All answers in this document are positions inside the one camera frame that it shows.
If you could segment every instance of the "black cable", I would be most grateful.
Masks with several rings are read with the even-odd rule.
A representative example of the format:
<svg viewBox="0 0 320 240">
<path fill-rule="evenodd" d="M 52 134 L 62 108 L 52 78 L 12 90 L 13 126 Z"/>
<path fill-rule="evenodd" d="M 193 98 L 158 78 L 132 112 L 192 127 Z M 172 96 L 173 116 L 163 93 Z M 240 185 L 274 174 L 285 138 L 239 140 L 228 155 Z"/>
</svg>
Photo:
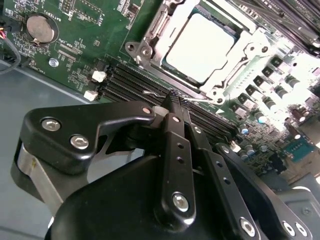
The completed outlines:
<svg viewBox="0 0 320 240">
<path fill-rule="evenodd" d="M 16 59 L 15 59 L 14 63 L 11 66 L 9 66 L 8 68 L 5 68 L 3 70 L 0 70 L 0 75 L 9 73 L 10 71 L 12 71 L 16 67 L 18 67 L 18 65 L 21 63 L 21 56 L 20 56 L 20 53 L 19 53 L 18 49 L 16 48 L 16 46 L 10 41 L 9 38 L 5 38 L 5 39 L 2 39 L 2 40 L 13 51 Z"/>
</svg>

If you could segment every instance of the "mounting hole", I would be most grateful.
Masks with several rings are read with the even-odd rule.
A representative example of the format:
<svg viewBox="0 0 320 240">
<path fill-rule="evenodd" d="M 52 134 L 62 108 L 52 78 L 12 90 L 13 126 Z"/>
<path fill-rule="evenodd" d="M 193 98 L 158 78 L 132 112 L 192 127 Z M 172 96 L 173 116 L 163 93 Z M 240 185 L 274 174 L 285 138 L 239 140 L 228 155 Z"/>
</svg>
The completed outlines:
<svg viewBox="0 0 320 240">
<path fill-rule="evenodd" d="M 184 160 L 182 159 L 182 157 L 180 157 L 180 156 L 178 156 L 176 159 L 177 159 L 178 162 L 181 163 L 181 164 L 184 164 L 184 163 L 185 163 L 185 161 L 184 161 Z"/>
<path fill-rule="evenodd" d="M 226 178 L 226 177 L 223 178 L 223 181 L 224 181 L 226 184 L 228 184 L 228 185 L 231 184 L 231 182 L 230 182 L 230 181 L 228 180 L 228 178 Z"/>
<path fill-rule="evenodd" d="M 222 168 L 222 167 L 223 167 L 223 165 L 222 165 L 222 163 L 221 163 L 221 162 L 216 161 L 215 163 L 216 163 L 220 168 Z"/>
<path fill-rule="evenodd" d="M 261 49 L 261 52 L 266 53 L 268 50 L 269 50 L 269 48 L 268 48 L 267 46 L 264 46 L 264 47 Z"/>
<path fill-rule="evenodd" d="M 180 149 L 184 149 L 184 148 L 185 148 L 181 143 L 178 143 L 177 145 L 178 145 L 178 147 L 179 147 Z"/>
<path fill-rule="evenodd" d="M 133 46 L 132 44 L 129 44 L 127 48 L 128 48 L 128 50 L 129 50 L 130 52 L 132 52 L 133 50 L 135 50 L 135 46 Z"/>
</svg>

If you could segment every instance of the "motherboard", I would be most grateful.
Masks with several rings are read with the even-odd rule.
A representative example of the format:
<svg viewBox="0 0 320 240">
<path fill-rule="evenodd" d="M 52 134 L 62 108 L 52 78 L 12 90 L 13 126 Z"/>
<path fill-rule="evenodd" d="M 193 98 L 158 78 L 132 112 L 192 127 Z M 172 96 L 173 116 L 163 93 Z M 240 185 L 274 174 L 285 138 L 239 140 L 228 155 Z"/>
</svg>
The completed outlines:
<svg viewBox="0 0 320 240">
<path fill-rule="evenodd" d="M 320 9 L 312 4 L 4 0 L 0 27 L 14 22 L 4 33 L 22 66 L 89 101 L 155 106 L 178 90 L 211 144 L 228 143 L 259 175 L 287 171 L 292 180 L 299 171 L 290 166 L 320 147 L 310 132 L 320 125 L 306 127 L 320 112 Z M 0 52 L 12 61 L 1 41 Z"/>
</svg>

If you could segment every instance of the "capacitor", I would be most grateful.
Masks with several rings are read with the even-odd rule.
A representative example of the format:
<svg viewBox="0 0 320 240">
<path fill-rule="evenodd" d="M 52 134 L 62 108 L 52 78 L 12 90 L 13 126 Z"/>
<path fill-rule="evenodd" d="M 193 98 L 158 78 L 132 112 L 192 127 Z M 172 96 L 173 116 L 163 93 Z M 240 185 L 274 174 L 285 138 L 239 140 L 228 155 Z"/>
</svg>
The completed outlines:
<svg viewBox="0 0 320 240">
<path fill-rule="evenodd" d="M 260 124 L 265 124 L 267 121 L 267 117 L 260 111 L 256 112 L 254 114 L 254 117 L 256 118 L 256 120 L 258 121 L 258 123 Z"/>
<path fill-rule="evenodd" d="M 278 94 L 278 96 L 282 99 L 282 100 L 287 100 L 288 97 L 289 97 L 289 93 L 284 90 L 284 89 L 281 89 L 279 91 L 276 92 L 276 94 Z"/>
<path fill-rule="evenodd" d="M 303 83 L 300 82 L 299 80 L 295 79 L 295 78 L 292 78 L 290 79 L 288 82 L 287 82 L 290 87 L 292 87 L 293 89 L 301 89 L 304 87 Z"/>
<path fill-rule="evenodd" d="M 293 109 L 291 111 L 291 114 L 294 116 L 295 119 L 297 119 L 299 122 L 303 122 L 304 120 L 306 120 L 306 117 L 302 115 L 302 113 L 297 110 L 297 109 Z"/>
<path fill-rule="evenodd" d="M 252 145 L 247 145 L 244 147 L 245 151 L 246 151 L 246 154 L 248 156 L 252 155 L 255 153 L 255 150 L 254 150 L 254 147 Z"/>
<path fill-rule="evenodd" d="M 294 139 L 299 139 L 301 137 L 300 133 L 295 129 L 294 126 L 285 124 L 285 128 L 288 130 L 288 132 Z"/>
<path fill-rule="evenodd" d="M 268 151 L 268 147 L 267 147 L 266 145 L 262 145 L 262 146 L 260 147 L 260 151 L 261 151 L 262 153 L 265 153 L 265 152 Z"/>
<path fill-rule="evenodd" d="M 272 100 L 268 100 L 264 103 L 268 109 L 270 109 L 271 112 L 275 113 L 278 110 L 277 104 L 272 101 Z"/>
<path fill-rule="evenodd" d="M 248 154 L 246 153 L 246 151 L 244 151 L 244 150 L 241 150 L 240 152 L 239 152 L 239 156 L 240 156 L 240 158 L 242 159 L 242 160 L 246 160 L 249 156 L 248 156 Z"/>
<path fill-rule="evenodd" d="M 239 128 L 240 128 L 240 133 L 242 133 L 244 135 L 249 133 L 249 129 L 247 128 L 247 126 L 245 124 L 240 124 Z"/>
</svg>

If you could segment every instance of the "red wire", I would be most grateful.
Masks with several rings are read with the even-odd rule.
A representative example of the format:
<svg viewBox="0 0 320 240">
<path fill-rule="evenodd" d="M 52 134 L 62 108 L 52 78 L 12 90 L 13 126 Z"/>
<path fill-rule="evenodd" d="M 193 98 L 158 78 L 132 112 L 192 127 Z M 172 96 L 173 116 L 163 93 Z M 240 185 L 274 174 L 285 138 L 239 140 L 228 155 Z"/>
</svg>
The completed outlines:
<svg viewBox="0 0 320 240">
<path fill-rule="evenodd" d="M 2 38 L 2 39 L 5 39 L 5 38 L 6 38 L 6 35 L 5 35 L 5 33 L 4 33 L 3 31 L 0 31 L 0 35 L 1 35 L 1 38 Z"/>
</svg>

